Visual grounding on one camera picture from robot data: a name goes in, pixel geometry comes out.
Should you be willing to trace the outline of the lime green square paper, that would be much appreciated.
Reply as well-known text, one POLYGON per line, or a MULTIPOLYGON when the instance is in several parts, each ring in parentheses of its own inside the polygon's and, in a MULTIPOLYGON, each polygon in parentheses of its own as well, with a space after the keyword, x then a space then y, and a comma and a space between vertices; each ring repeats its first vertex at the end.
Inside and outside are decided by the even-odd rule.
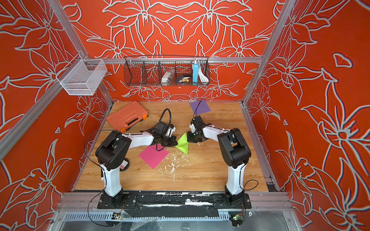
POLYGON ((188 136, 185 132, 181 138, 177 141, 176 148, 178 148, 180 151, 182 151, 184 154, 188 154, 189 151, 189 143, 188 143, 188 136))

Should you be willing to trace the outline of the magenta square paper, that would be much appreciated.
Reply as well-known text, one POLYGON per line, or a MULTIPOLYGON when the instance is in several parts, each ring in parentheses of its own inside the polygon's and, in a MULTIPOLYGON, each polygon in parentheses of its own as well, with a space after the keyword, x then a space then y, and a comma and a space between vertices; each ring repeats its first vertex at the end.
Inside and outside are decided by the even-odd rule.
POLYGON ((152 169, 155 169, 169 152, 160 144, 148 146, 139 157, 152 169))

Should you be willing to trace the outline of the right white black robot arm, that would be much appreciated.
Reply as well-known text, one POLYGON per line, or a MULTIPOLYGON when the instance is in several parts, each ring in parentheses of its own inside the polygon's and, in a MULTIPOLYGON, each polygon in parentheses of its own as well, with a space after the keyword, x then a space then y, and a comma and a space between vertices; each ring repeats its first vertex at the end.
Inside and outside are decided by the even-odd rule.
POLYGON ((191 124, 189 128, 188 142, 198 143, 211 139, 219 143, 223 160, 228 166, 225 202, 232 207, 240 204, 244 208, 251 208, 249 197, 242 185, 251 151, 241 131, 237 128, 225 130, 212 124, 202 126, 191 124))

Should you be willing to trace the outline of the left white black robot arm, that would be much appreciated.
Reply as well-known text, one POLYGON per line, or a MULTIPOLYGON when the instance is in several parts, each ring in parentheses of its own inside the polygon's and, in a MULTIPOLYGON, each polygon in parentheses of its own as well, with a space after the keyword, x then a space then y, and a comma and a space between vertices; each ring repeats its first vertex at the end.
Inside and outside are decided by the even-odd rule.
POLYGON ((119 169, 129 149, 157 144, 162 147, 174 147, 178 142, 176 136, 166 137, 148 131, 127 134, 114 130, 107 136, 95 152, 105 184, 97 206, 98 209, 122 208, 124 195, 119 169))

